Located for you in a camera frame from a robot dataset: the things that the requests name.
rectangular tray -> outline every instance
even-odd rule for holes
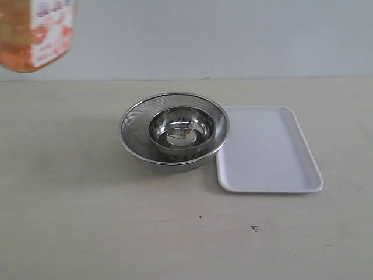
[[[225,107],[231,131],[217,154],[220,185],[235,193],[315,193],[323,180],[294,112]]]

white wall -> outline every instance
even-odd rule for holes
[[[373,74],[372,0],[80,0],[72,51],[0,79]]]

bowl rim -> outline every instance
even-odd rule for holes
[[[123,134],[122,134],[122,126],[123,126],[123,122],[124,122],[124,119],[125,117],[129,114],[129,112],[131,112],[134,108],[136,108],[138,105],[148,101],[148,100],[151,100],[151,99],[154,99],[154,98],[158,98],[158,97],[161,97],[161,96],[168,96],[168,95],[186,95],[186,96],[193,96],[193,97],[197,97],[197,98],[200,98],[200,99],[203,99],[207,102],[210,102],[211,104],[213,104],[214,106],[216,106],[224,115],[224,117],[226,118],[226,121],[227,121],[227,131],[226,131],[226,134],[223,138],[223,140],[219,143],[219,145],[217,147],[215,147],[213,150],[211,150],[210,152],[206,153],[205,155],[203,156],[200,156],[200,157],[197,157],[195,159],[191,159],[191,160],[186,160],[186,161],[183,161],[183,162],[161,162],[161,161],[158,161],[158,160],[152,160],[152,159],[148,159],[146,157],[143,157],[141,155],[139,155],[138,153],[136,153],[134,150],[132,150],[127,144],[126,142],[124,141],[123,139]],[[127,109],[127,111],[123,114],[123,116],[121,117],[121,120],[119,122],[119,127],[118,127],[118,133],[119,133],[119,139],[123,145],[123,147],[131,154],[133,155],[134,157],[138,158],[138,159],[141,159],[145,162],[148,162],[148,163],[152,163],[152,164],[157,164],[157,165],[163,165],[163,166],[182,166],[182,165],[188,165],[188,164],[191,164],[191,163],[195,163],[195,162],[198,162],[200,160],[203,160],[203,159],[206,159],[206,158],[209,158],[210,156],[214,155],[215,153],[217,153],[221,147],[225,144],[228,136],[229,136],[229,133],[230,133],[230,120],[229,120],[229,117],[228,117],[228,114],[227,112],[224,110],[224,108],[222,108],[221,105],[217,104],[215,101],[213,101],[212,99],[209,99],[207,97],[204,97],[202,95],[199,95],[199,94],[196,94],[196,93],[189,93],[189,92],[165,92],[165,93],[159,93],[159,94],[154,94],[152,96],[149,96],[149,97],[146,97],[140,101],[138,101],[137,103],[135,103],[134,105],[132,105],[129,109]]]
[[[204,114],[206,114],[206,115],[211,119],[212,124],[213,124],[213,130],[212,130],[211,135],[208,137],[208,139],[207,139],[206,141],[204,141],[204,143],[201,143],[201,144],[199,144],[199,145],[196,145],[196,146],[193,146],[193,147],[189,147],[189,148],[186,148],[186,149],[183,149],[183,148],[179,148],[179,149],[176,148],[176,149],[173,149],[173,148],[168,148],[168,147],[166,147],[166,146],[162,146],[162,145],[158,144],[158,143],[153,139],[153,137],[151,136],[151,134],[150,134],[150,132],[149,132],[150,124],[152,123],[152,121],[153,121],[156,117],[158,117],[160,114],[162,114],[163,112],[165,112],[165,111],[167,111],[167,110],[174,109],[174,108],[180,108],[180,107],[197,109],[197,110],[203,112]],[[164,152],[164,151],[169,151],[169,152],[171,153],[172,151],[186,151],[186,152],[188,152],[188,151],[191,151],[191,150],[194,150],[194,149],[198,149],[198,148],[200,148],[200,147],[202,147],[202,146],[208,146],[208,144],[209,144],[209,143],[213,140],[213,138],[215,137],[215,131],[216,131],[216,122],[215,122],[214,118],[213,118],[213,117],[212,117],[208,112],[206,112],[206,111],[204,111],[204,110],[202,110],[201,108],[198,108],[198,107],[191,107],[191,106],[181,105],[181,106],[172,106],[172,107],[166,108],[166,109],[164,109],[163,111],[158,112],[157,114],[155,114],[154,117],[152,117],[152,118],[150,119],[150,122],[149,122],[149,125],[148,125],[148,129],[147,129],[147,134],[148,134],[148,137],[149,137],[150,141],[152,142],[152,144],[153,144],[154,146],[156,146],[158,150],[163,150],[163,152]]]

mesh strainer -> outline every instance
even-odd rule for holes
[[[149,123],[156,114],[178,106],[195,107],[207,112],[216,126],[210,148],[206,153],[190,160],[173,162],[154,148],[148,133]],[[141,100],[123,115],[119,124],[119,138],[129,153],[154,167],[173,172],[195,169],[213,158],[224,145],[228,133],[229,119],[222,107],[203,96],[185,92],[162,93]]]

jar label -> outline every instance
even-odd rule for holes
[[[75,0],[32,0],[33,64],[42,66],[67,51],[72,42]]]

